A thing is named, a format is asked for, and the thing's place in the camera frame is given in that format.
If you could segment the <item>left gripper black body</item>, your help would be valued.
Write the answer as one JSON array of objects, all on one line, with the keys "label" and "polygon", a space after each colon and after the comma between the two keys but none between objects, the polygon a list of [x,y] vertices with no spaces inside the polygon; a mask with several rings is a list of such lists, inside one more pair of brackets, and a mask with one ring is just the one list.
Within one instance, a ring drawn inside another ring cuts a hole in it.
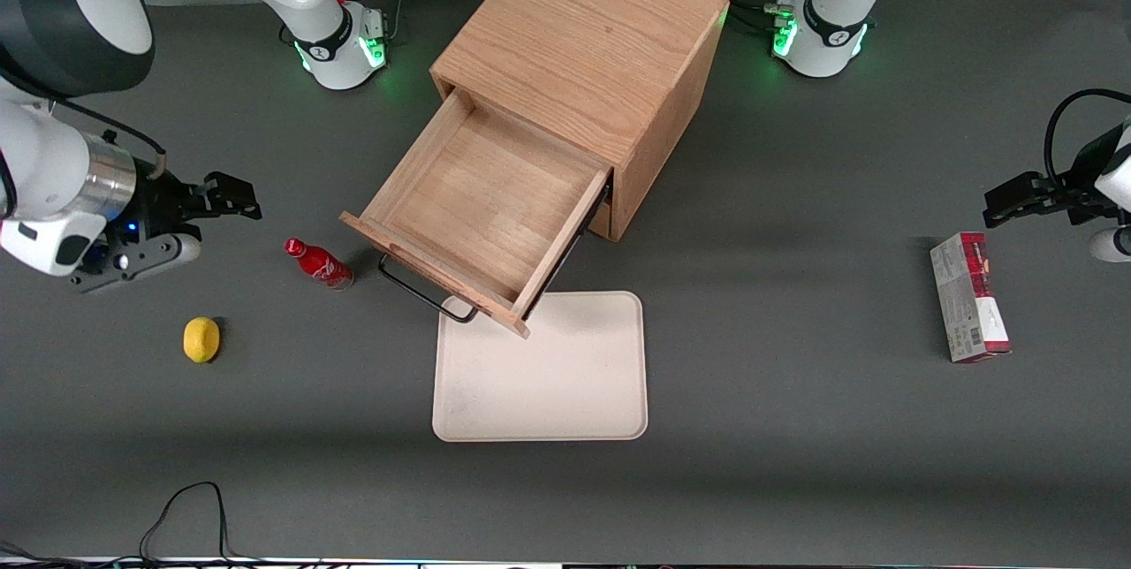
[{"label": "left gripper black body", "polygon": [[1126,212],[1095,188],[1096,179],[1105,171],[1115,154],[1123,131],[1122,126],[1115,126],[1087,143],[1082,150],[1074,155],[1069,171],[1057,175],[1067,191],[1067,198],[1061,202],[1067,204],[1067,218],[1070,225],[1083,225],[1091,219],[1115,219],[1120,225],[1126,223]]}]

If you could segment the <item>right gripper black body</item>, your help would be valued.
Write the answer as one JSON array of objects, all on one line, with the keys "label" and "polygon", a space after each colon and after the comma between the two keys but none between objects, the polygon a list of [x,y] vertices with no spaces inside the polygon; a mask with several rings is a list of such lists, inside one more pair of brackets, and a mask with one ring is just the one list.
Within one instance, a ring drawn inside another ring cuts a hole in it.
[{"label": "right gripper black body", "polygon": [[137,170],[131,198],[131,243],[164,234],[183,234],[201,242],[201,227],[191,219],[209,214],[209,186],[189,184],[166,171],[150,178],[152,170]]}]

